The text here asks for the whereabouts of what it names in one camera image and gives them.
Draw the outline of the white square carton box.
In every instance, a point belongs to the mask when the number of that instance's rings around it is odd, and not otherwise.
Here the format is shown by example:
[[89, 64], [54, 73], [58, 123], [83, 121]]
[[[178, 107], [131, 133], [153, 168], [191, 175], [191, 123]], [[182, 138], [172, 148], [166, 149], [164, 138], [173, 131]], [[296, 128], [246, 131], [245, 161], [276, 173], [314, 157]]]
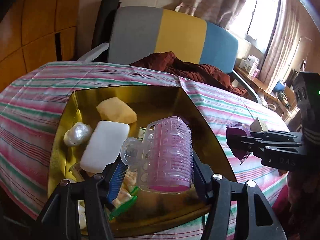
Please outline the white square carton box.
[[259, 118], [256, 118], [249, 127], [252, 132], [267, 132], [269, 130], [267, 124]]

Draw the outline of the purple snack packet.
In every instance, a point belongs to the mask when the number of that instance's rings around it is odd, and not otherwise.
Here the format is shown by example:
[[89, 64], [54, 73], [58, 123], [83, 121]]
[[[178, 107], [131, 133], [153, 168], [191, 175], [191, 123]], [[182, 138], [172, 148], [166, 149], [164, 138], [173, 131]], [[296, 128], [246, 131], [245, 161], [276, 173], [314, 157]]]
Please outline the purple snack packet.
[[242, 164], [251, 153], [248, 146], [241, 141], [242, 137], [251, 137], [250, 131], [249, 126], [240, 122], [228, 124], [226, 128], [227, 145], [233, 155], [240, 160], [240, 164]]

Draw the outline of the pink plastic hair roller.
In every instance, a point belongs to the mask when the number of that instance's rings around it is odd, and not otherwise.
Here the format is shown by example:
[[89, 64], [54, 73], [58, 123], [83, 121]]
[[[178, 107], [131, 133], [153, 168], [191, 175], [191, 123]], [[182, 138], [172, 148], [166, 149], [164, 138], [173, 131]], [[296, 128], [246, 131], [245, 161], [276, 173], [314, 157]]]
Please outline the pink plastic hair roller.
[[180, 194], [193, 183], [191, 131], [178, 116], [148, 124], [143, 140], [127, 138], [120, 157], [143, 191]]

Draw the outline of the wooden side table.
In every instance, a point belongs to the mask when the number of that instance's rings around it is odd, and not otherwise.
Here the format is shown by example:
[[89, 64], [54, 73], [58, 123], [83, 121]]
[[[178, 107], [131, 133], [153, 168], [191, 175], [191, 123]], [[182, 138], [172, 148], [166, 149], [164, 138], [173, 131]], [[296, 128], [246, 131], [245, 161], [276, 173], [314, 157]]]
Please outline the wooden side table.
[[266, 100], [272, 100], [272, 103], [278, 106], [276, 112], [281, 115], [281, 118], [285, 122], [289, 122], [296, 116], [298, 113], [298, 107], [294, 92], [290, 88], [285, 87], [284, 93], [286, 95], [286, 99], [281, 101], [278, 99], [276, 94], [268, 92], [267, 87], [257, 78], [249, 76], [243, 69], [237, 66], [234, 67], [234, 70], [244, 78], [244, 80], [249, 83], [256, 92], [262, 92]]

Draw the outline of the blue kettle on table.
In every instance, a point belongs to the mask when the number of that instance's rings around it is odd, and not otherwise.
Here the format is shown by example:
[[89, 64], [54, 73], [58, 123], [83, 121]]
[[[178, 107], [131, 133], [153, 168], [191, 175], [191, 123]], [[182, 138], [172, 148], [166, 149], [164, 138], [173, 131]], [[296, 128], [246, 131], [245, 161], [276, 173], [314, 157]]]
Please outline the blue kettle on table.
[[280, 92], [280, 91], [284, 91], [286, 88], [286, 82], [285, 80], [279, 80], [277, 82], [277, 84], [275, 85], [275, 87], [273, 88], [272, 92], [276, 93], [276, 92]]

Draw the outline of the pink small box on table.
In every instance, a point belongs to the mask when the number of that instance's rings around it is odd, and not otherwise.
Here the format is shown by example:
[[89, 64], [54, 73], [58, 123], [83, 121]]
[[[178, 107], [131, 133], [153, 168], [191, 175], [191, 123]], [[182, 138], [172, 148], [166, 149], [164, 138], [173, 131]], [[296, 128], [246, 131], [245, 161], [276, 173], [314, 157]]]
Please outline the pink small box on table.
[[257, 77], [259, 75], [259, 73], [260, 73], [260, 70], [258, 68], [256, 68], [252, 77]]

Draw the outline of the white product box on table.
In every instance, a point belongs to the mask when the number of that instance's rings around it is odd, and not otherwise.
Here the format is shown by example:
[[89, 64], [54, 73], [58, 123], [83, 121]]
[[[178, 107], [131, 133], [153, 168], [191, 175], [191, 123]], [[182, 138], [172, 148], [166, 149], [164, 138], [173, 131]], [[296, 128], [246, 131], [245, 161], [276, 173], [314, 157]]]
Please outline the white product box on table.
[[247, 72], [249, 76], [253, 76], [258, 64], [259, 64], [259, 59], [255, 57], [254, 55], [249, 55], [247, 57], [247, 60], [244, 64], [244, 70]]

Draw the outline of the red garment of person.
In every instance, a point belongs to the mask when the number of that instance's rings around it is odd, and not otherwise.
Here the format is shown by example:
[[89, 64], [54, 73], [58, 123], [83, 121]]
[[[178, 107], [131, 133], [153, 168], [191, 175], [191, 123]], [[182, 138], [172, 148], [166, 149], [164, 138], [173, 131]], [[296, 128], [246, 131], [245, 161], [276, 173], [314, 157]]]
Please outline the red garment of person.
[[319, 239], [319, 174], [289, 172], [272, 209], [287, 239]]

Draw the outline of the white soap bar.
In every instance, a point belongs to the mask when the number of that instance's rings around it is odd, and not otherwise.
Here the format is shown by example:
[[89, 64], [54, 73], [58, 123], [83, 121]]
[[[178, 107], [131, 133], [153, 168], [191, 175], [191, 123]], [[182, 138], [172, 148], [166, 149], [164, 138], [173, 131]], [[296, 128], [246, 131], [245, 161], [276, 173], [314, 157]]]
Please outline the white soap bar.
[[81, 169], [89, 173], [101, 173], [106, 165], [114, 163], [129, 132], [128, 124], [98, 122], [81, 157]]

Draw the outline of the white pearly wrapped ball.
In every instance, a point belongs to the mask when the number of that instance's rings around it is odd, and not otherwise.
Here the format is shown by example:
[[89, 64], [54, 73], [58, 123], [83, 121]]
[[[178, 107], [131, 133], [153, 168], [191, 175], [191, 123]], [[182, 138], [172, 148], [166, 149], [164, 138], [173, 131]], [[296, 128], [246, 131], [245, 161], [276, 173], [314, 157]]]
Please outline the white pearly wrapped ball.
[[63, 141], [68, 147], [75, 147], [87, 142], [93, 133], [91, 126], [83, 122], [76, 122], [63, 136]]

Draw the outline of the striped bed sheet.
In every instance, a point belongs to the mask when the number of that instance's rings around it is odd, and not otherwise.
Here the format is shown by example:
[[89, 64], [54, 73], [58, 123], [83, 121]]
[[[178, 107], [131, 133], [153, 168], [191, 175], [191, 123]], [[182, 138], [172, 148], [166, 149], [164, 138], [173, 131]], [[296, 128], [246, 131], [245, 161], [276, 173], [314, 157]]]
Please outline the striped bed sheet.
[[33, 224], [60, 180], [72, 178], [85, 144], [67, 147], [65, 133], [76, 123], [96, 128], [96, 107], [118, 97], [137, 114], [131, 137], [142, 127], [179, 116], [192, 132], [193, 148], [213, 171], [230, 180], [253, 180], [273, 206], [287, 184], [287, 173], [245, 162], [227, 146], [228, 124], [250, 125], [256, 118], [268, 129], [286, 131], [281, 117], [262, 105], [228, 91], [177, 75], [140, 67], [96, 62], [50, 62], [22, 76], [1, 92], [1, 188], [9, 217]]

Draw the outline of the brown quilted jacket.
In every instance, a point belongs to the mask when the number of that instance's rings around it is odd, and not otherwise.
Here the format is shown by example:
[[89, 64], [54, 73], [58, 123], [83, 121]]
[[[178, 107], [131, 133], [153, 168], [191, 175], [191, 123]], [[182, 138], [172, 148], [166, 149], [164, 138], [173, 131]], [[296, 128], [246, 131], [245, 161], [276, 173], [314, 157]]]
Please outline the brown quilted jacket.
[[181, 61], [172, 51], [150, 54], [130, 65], [175, 74], [192, 81], [227, 90], [238, 96], [244, 96], [247, 92], [243, 87], [234, 87], [231, 77], [219, 68], [209, 64], [194, 64]]

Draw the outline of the yellow sponge in box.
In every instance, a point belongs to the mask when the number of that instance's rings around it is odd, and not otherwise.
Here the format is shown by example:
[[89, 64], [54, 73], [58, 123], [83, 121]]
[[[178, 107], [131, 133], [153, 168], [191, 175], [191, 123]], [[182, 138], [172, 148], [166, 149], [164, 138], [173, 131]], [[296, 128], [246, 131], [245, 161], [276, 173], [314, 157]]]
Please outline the yellow sponge in box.
[[137, 114], [125, 102], [117, 97], [106, 99], [96, 107], [102, 120], [132, 124], [137, 121]]

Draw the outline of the grey yellow blue chair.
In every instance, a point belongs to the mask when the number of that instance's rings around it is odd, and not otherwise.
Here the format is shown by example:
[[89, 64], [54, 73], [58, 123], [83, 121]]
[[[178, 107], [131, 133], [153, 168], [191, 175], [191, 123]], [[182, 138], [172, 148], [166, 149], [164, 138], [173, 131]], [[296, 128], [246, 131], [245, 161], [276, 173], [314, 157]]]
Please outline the grey yellow blue chair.
[[152, 53], [172, 51], [178, 59], [210, 64], [234, 77], [260, 103], [257, 93], [235, 72], [238, 41], [225, 29], [200, 18], [154, 7], [121, 7], [111, 38], [79, 58], [91, 62], [107, 52], [107, 62], [128, 65]]

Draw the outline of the wooden wardrobe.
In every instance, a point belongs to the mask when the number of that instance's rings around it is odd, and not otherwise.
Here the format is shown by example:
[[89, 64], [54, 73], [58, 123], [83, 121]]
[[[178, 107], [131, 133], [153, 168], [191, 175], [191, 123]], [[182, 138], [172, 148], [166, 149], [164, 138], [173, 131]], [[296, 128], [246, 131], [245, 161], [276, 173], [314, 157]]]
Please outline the wooden wardrobe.
[[52, 61], [76, 57], [80, 0], [17, 0], [1, 20], [1, 90]]

